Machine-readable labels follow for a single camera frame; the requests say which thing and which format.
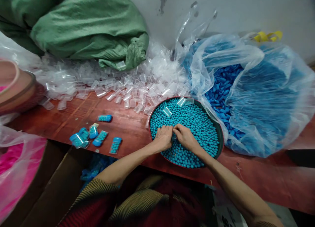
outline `yellow clip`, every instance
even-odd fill
[[[254,37],[257,42],[268,41],[268,37],[265,32],[258,32],[257,36]]]
[[[273,33],[269,33],[267,36],[268,36],[269,40],[271,40],[272,42],[275,42],[277,40],[281,41],[282,35],[283,35],[283,33],[281,31],[276,31]]]
[[[282,39],[282,32],[281,31],[276,31],[273,33],[269,33],[266,35],[265,32],[258,32],[257,36],[255,36],[253,39],[257,42],[263,42],[263,41],[280,41]]]

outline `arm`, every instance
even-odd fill
[[[171,138],[173,126],[163,126],[157,129],[157,135],[153,142],[146,145],[111,164],[95,178],[103,180],[105,183],[120,185],[125,178],[149,156],[167,150],[172,146]]]
[[[213,173],[248,226],[255,226],[258,222],[268,222],[277,227],[283,226],[270,207],[251,188],[202,149],[189,128],[178,124],[173,131],[179,142],[201,159]]]

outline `hand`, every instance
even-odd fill
[[[165,151],[168,148],[171,148],[172,143],[172,134],[173,134],[173,126],[165,126],[157,129],[157,134],[153,143],[157,147],[157,152]]]
[[[191,152],[201,148],[189,128],[181,124],[177,124],[174,127],[173,132],[176,134],[178,141]]]

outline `white wall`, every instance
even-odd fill
[[[217,9],[208,32],[283,32],[282,42],[310,63],[315,60],[315,0],[132,0],[144,16],[149,34],[172,48],[193,2],[199,14],[187,25],[185,36]]]

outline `wooden table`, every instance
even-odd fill
[[[111,123],[99,122],[99,131],[109,132],[103,145],[99,148],[89,145],[88,150],[109,154],[114,137],[121,137],[123,142],[118,154],[121,158],[150,142],[149,130],[145,128],[147,116],[136,114],[133,109],[125,110],[124,104],[109,102],[90,93],[86,100],[73,99],[67,103],[67,109],[50,111],[37,106],[22,114],[9,124],[15,130],[23,130],[59,142],[70,144],[69,137],[80,128],[88,128],[96,122],[98,115],[111,114]],[[289,148],[306,149],[314,146],[315,119],[307,125],[300,137]],[[267,159],[238,155],[224,148],[218,160],[265,201],[276,203],[302,212],[315,215],[315,169],[296,166],[280,151]],[[160,154],[148,158],[142,165],[192,179],[218,187],[211,172],[206,169],[186,169],[176,166]]]

